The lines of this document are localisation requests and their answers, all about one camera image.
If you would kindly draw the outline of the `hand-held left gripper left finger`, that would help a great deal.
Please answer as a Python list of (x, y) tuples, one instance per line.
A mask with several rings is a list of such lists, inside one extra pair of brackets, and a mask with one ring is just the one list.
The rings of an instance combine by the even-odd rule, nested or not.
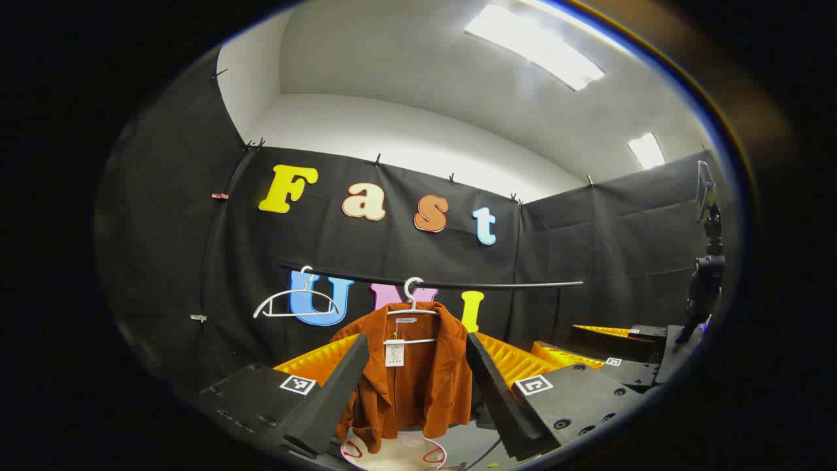
[(324, 454), (369, 360), (367, 336), (350, 335), (281, 366), (248, 364), (200, 391), (196, 408), (260, 452)]

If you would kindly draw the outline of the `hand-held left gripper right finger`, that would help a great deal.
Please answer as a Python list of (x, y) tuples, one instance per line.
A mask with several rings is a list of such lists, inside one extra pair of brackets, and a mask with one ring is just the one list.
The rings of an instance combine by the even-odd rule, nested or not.
[(482, 333), (468, 334), (466, 358), (506, 453), (518, 461), (610, 431), (643, 399), (589, 364), (557, 366)]

